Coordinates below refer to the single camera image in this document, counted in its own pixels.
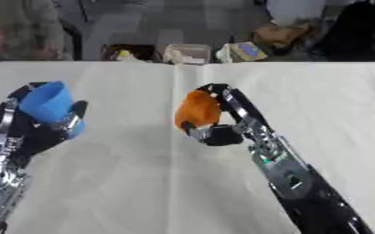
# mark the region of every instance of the robotic hand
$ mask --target robotic hand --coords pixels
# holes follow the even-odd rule
[[[236,124],[218,124],[221,112],[229,112]],[[303,234],[372,233],[343,197],[295,153],[239,90],[227,84],[209,84],[190,92],[177,110],[175,124],[210,146],[240,144],[243,137],[249,139],[253,162]]]
[[[27,190],[31,158],[80,134],[86,108],[59,81],[27,84],[0,103],[0,233]]]

